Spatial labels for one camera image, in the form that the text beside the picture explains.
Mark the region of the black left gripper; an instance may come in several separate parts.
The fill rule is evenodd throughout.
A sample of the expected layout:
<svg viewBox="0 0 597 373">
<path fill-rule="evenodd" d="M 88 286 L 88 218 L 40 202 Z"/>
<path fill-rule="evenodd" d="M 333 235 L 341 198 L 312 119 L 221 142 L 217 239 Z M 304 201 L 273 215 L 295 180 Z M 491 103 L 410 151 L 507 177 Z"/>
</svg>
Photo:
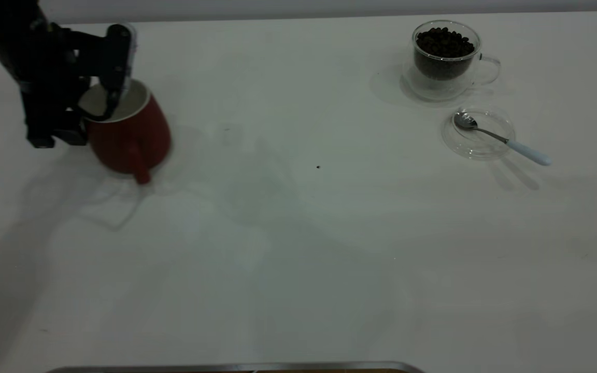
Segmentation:
<svg viewBox="0 0 597 373">
<path fill-rule="evenodd" d="M 101 121 L 113 116 L 130 89 L 133 65 L 133 27 L 112 24 L 106 36 L 96 36 L 56 23 L 19 24 L 19 88 L 23 88 L 26 139 L 36 149 L 86 146 L 88 136 L 81 115 L 73 110 L 98 75 L 106 92 Z M 75 84 L 53 93 L 41 82 Z"/>
</svg>

